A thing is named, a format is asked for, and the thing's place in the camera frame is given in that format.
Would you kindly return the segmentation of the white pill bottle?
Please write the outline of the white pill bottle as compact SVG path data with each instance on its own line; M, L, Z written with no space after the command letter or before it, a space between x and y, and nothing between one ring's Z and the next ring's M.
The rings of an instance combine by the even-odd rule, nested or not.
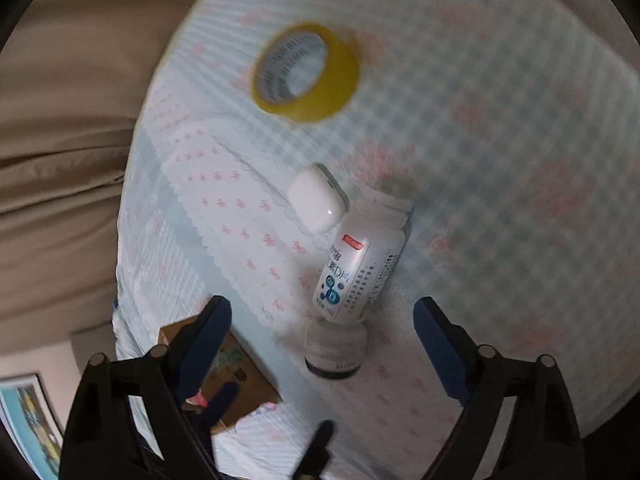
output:
M405 247L411 200L364 186L344 215L316 289L314 306L335 324L360 322Z

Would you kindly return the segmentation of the framed harbour picture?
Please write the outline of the framed harbour picture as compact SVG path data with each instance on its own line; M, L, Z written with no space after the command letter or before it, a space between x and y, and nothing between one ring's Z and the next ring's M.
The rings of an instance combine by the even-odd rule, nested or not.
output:
M1 420L38 478L57 479L63 434L37 373L1 378Z

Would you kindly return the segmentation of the white earbuds case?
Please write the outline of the white earbuds case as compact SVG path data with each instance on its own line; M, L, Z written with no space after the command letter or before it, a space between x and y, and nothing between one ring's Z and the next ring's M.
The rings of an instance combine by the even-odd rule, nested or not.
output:
M286 191L299 221L311 233L323 233L337 226L347 212L343 193L318 165L303 167Z

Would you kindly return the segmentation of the yellow tape roll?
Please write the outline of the yellow tape roll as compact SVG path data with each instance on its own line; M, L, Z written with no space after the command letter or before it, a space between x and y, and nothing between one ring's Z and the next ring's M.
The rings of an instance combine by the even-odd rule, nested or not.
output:
M250 78L253 101L292 122L321 122L342 110L360 81L354 49L334 30L302 23L265 46Z

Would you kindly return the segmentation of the open cardboard box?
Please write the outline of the open cardboard box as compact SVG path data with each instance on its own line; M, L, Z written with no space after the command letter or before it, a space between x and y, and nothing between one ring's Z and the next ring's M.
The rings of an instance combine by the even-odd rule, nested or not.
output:
M240 390L212 434L234 426L262 404L279 400L276 389L228 334L230 324L228 304L210 304L199 315L158 332L158 388L165 391L174 414L198 432L204 432L198 415L226 382L235 382Z

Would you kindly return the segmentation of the beige curtain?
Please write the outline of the beige curtain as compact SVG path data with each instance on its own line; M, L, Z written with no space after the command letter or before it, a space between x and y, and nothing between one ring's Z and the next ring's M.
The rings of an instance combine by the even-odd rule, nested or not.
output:
M1 350L107 320L134 126L196 0L29 0L1 49Z

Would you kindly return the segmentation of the blue checkered bed sheet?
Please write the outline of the blue checkered bed sheet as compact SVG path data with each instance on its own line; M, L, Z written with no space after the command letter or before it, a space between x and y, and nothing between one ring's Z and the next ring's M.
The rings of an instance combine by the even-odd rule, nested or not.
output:
M134 128L116 354L210 298L272 381L214 439L283 479L416 479L450 398L413 326L558 363L591 434L639 391L639 64L561 0L198 0Z

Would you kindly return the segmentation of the small dark jar silver lid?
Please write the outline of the small dark jar silver lid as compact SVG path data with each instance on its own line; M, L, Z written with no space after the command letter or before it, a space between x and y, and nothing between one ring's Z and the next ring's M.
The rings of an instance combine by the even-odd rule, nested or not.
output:
M362 364L368 341L363 323L335 324L314 318L306 329L304 359L315 375L342 380L355 375Z

